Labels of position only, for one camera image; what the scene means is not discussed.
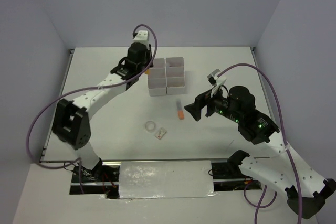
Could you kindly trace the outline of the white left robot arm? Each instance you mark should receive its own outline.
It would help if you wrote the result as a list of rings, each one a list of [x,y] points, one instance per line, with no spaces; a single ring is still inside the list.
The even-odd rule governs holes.
[[[152,60],[151,45],[133,42],[127,55],[93,90],[73,100],[61,99],[56,106],[52,132],[59,140],[71,146],[81,159],[81,177],[98,181],[103,174],[102,159],[95,153],[91,138],[90,120],[108,102],[126,92],[139,80],[139,73]]]

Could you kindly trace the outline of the white red staple box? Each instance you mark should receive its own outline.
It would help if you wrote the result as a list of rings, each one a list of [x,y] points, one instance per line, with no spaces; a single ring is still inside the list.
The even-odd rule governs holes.
[[[158,131],[155,133],[155,137],[158,139],[158,140],[161,140],[162,137],[164,137],[167,133],[167,130],[163,127],[159,128]]]

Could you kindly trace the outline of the orange highlighter clear cap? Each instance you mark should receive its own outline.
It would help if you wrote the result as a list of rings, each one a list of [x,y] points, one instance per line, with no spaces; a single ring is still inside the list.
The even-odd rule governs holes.
[[[183,112],[183,109],[182,109],[182,104],[181,104],[180,99],[176,100],[176,108],[177,108],[178,118],[180,120],[183,120],[184,119],[184,112]]]

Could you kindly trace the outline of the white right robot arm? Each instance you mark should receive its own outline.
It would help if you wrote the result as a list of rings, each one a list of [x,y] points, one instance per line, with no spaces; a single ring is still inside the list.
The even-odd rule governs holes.
[[[318,174],[292,147],[283,142],[276,123],[255,107],[255,97],[246,87],[230,88],[227,97],[221,88],[199,94],[184,109],[199,121],[202,109],[206,117],[217,113],[238,124],[238,131],[271,158],[278,169],[271,169],[243,150],[229,159],[228,171],[233,177],[246,175],[257,179],[287,199],[289,208],[303,219],[310,219],[335,192],[335,180]]]

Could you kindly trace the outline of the clear tape roll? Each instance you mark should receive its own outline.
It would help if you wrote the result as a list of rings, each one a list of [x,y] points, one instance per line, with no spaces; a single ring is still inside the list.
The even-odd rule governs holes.
[[[153,121],[147,121],[144,125],[145,130],[149,133],[154,132],[156,129],[156,123]]]

